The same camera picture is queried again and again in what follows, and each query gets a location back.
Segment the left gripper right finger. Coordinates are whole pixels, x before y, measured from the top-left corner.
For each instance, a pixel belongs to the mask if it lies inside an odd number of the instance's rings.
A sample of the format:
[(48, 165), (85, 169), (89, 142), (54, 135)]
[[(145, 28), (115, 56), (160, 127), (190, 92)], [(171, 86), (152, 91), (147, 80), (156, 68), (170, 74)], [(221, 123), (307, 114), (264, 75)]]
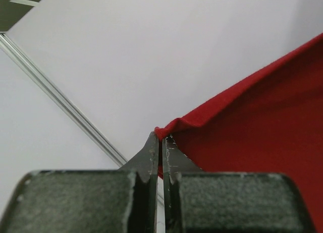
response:
[(286, 175), (204, 172), (172, 136), (162, 154), (166, 232), (316, 232)]

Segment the dark red t-shirt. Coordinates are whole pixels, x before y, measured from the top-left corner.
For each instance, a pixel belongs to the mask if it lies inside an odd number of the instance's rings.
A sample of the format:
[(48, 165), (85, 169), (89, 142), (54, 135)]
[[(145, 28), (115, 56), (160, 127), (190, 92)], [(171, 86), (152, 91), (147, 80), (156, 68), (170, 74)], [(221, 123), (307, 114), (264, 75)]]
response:
[(322, 232), (322, 35), (164, 128), (207, 172), (282, 172)]

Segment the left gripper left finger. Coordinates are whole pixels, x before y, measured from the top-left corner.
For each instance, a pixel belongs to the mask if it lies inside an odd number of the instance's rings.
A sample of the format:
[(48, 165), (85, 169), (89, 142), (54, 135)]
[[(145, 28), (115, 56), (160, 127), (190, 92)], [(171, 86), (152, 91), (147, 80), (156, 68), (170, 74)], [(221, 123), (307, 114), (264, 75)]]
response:
[(18, 182), (1, 232), (155, 232), (159, 140), (117, 170), (35, 170)]

